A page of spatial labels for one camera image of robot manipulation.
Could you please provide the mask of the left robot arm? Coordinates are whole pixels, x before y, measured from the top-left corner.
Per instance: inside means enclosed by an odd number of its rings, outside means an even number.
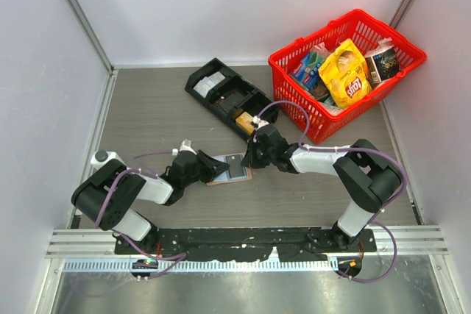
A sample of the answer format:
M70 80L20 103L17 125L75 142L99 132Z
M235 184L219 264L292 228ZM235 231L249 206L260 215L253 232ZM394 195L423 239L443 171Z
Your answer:
M132 245L142 254L155 250L157 227L132 210L137 201L171 206L185 189L195 182L212 182L230 169L224 161L201 150L180 149L161 175L146 174L128 168L115 152L98 151L91 160L96 171L72 194L71 203L95 223L95 227L112 230L122 243Z

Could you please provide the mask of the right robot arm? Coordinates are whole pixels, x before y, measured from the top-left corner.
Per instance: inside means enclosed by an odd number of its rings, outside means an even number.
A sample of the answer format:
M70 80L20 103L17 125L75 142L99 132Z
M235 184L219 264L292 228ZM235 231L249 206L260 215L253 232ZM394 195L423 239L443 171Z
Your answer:
M273 165L290 174L337 176L351 198L332 227L333 245L340 251L356 246L365 226L406 188L403 168L368 140L340 147L288 143L272 124L255 129L241 164L253 169Z

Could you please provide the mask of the gold card in tray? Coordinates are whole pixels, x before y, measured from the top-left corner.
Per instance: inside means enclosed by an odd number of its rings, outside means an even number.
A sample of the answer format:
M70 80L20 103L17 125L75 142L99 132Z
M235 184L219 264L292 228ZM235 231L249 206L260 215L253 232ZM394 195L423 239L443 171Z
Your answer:
M236 125L241 128L245 133L251 135L255 128L252 125L253 117L248 112L242 112L239 117L235 119Z

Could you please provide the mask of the white cards in tray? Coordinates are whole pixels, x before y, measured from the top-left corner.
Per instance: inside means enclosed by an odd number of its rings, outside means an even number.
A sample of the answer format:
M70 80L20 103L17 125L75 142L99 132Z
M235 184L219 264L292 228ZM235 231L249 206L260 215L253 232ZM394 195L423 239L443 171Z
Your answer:
M203 98L207 96L209 91L213 89L217 84L222 82L226 76L222 74L220 71L217 71L210 76L205 76L203 79L199 80L195 86L194 90Z

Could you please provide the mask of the red plastic shopping basket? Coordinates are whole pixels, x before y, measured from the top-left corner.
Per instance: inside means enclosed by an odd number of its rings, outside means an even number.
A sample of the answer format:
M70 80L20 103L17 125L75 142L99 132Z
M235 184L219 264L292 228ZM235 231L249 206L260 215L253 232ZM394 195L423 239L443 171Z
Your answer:
M323 43L329 51L333 51L341 42L351 39L361 53L366 54L377 47L378 42L384 38L392 40L400 72L379 84L368 96L346 109L342 110L317 101L289 76L315 45ZM292 101L307 112L307 115L304 115L300 109L292 105L282 105L283 112L300 129L308 128L307 137L319 144L386 98L406 75L418 68L426 59L427 55L422 49L388 24L363 10L354 9L271 54L268 63L272 68L274 98L277 101Z

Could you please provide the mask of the black compartment tray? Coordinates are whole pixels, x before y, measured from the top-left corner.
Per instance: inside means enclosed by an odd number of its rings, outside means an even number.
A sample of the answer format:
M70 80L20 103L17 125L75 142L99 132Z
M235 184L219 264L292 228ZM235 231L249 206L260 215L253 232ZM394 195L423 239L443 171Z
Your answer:
M217 71L226 78L203 98L194 90L195 84ZM247 140L249 135L236 125L236 118L242 112L248 112L252 117L258 115L265 121L274 123L280 109L278 106L272 106L263 111L263 108L272 103L268 95L217 58L210 60L189 76L185 91L243 140Z

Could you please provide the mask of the white clear plastic packet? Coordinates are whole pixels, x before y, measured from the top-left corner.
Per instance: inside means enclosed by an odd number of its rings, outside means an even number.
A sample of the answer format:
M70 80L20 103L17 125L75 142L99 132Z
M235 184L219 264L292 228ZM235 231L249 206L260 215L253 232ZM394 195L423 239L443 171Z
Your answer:
M338 116L344 112L344 109L337 107L334 104L325 104L324 107L327 112L332 116Z

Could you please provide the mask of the dark brown packet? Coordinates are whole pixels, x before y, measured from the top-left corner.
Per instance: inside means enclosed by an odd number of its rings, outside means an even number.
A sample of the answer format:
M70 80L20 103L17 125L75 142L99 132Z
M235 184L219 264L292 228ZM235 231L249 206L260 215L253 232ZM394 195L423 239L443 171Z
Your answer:
M317 100L324 101L329 95L330 91L325 86L322 80L319 80L314 87L309 91L309 93Z

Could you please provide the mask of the blue sponge pack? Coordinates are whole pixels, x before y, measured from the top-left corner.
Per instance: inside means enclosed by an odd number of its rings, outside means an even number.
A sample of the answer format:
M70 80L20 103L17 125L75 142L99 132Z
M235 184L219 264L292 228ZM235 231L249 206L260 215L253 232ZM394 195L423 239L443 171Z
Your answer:
M319 82L319 68L325 59L317 51L309 51L289 74L301 87L312 90Z

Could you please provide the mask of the white box device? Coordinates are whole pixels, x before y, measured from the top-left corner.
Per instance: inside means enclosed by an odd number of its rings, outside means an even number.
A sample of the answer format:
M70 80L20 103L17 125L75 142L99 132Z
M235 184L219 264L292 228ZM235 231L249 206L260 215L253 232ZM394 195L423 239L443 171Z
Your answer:
M114 151L98 150L93 154L91 158L91 166L95 170L99 170L102 166L104 166L111 160L118 160L121 163L123 162L119 155Z

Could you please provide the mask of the yellow chips bag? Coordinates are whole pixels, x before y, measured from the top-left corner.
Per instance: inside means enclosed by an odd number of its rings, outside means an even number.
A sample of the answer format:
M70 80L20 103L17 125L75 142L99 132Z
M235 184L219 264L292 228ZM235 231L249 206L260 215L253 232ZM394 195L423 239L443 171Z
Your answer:
M351 39L343 41L325 59L319 75L341 109L352 106L372 92L366 60Z

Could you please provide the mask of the black round can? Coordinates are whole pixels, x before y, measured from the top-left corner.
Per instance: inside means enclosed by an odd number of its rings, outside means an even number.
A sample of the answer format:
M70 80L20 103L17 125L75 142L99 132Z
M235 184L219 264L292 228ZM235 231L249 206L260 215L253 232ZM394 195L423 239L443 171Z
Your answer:
M369 69L369 83L374 88L400 72L400 63L392 45L368 51L364 58Z

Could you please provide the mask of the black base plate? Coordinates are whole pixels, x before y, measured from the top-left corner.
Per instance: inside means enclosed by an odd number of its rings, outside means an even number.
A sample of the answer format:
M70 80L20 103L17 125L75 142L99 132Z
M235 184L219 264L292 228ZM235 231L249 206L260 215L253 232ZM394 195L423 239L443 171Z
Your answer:
M266 261L273 251L281 262L325 260L334 253L377 251L374 233L342 235L338 229L321 227L275 228L156 228L141 241L115 231L118 255L154 255L159 260L253 263Z

